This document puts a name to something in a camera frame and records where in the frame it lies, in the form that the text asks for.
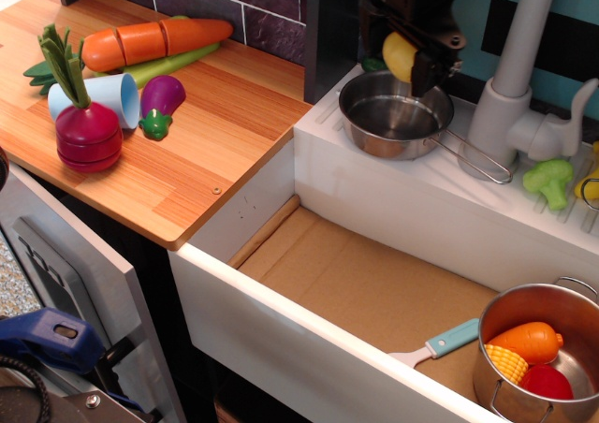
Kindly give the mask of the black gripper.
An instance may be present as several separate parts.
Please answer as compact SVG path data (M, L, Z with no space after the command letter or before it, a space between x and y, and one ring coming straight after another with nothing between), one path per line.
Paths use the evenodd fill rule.
M383 59L394 31L419 51L411 69L411 94L421 97L461 68L466 39L452 14L454 0L358 0L365 56Z

